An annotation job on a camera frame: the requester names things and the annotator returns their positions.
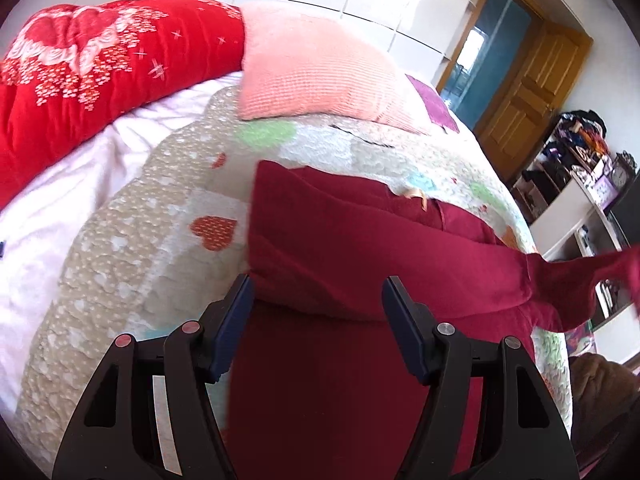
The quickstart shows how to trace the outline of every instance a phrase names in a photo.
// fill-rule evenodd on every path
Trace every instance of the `teal patch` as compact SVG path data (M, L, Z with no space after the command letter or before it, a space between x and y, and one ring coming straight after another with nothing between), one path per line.
M428 176L425 176L421 173L412 174L412 176L409 177L409 180L407 182L411 186L417 187L418 189L421 189L425 192L435 191L436 189L438 189L436 185L433 183L433 180L431 180Z
M469 187L471 188L471 192L476 198L482 200L483 202L486 202L495 210L505 211L507 209L502 201L496 198L495 195L491 193L491 191L489 191L487 186L485 186L484 184L473 182L469 184Z
M289 121L259 121L244 124L238 137L256 150L284 144L296 135L295 124Z

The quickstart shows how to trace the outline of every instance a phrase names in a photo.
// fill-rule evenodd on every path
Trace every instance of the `purple pillow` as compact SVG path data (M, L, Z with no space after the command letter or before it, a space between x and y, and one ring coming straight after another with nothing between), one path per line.
M438 93L429 85L425 85L422 81L418 81L416 78L411 77L408 74L406 76L420 95L420 98L424 103L424 107L427 108L427 113L429 114L431 122L438 126L443 126L449 130L453 130L457 134L460 133L460 129L458 128L456 121L451 117L447 105L444 104L444 101L440 98Z

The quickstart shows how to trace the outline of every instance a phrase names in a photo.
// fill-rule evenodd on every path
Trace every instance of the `wooden door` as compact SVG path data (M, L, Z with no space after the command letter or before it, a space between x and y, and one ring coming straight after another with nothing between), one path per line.
M539 149L549 119L577 80L593 40L576 30L544 22L522 68L492 117L475 133L503 182L513 179Z

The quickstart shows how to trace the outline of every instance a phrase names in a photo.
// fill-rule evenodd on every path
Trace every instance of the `patchwork bedspread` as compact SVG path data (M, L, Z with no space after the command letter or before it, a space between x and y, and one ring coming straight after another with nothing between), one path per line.
M416 136L391 126L313 114L239 121L238 88L215 94L201 119L164 140L143 174L81 230L57 300L31 347L12 430L50 472L84 387L111 341L169 333L197 318L247 268L248 209L259 160L385 182L485 220L510 246L535 250L508 190L473 135L439 126ZM535 330L536 364L568 430L572 418L562 335ZM224 419L224 385L212 393Z

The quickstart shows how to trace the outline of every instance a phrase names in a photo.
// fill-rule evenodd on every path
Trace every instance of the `metal screw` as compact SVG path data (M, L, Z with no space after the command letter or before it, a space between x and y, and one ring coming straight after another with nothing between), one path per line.
M520 340L512 335L504 338L504 342L507 343L509 348L513 348L514 350L517 350L521 346Z
M116 346L118 348L124 348L125 346L128 346L129 343L131 343L131 336L129 334L120 334L116 338Z
M182 331L185 334L195 334L198 330L200 330L200 324L197 321L187 321L182 326Z
M456 332L456 328L451 323L440 323L438 332L442 335L453 335Z

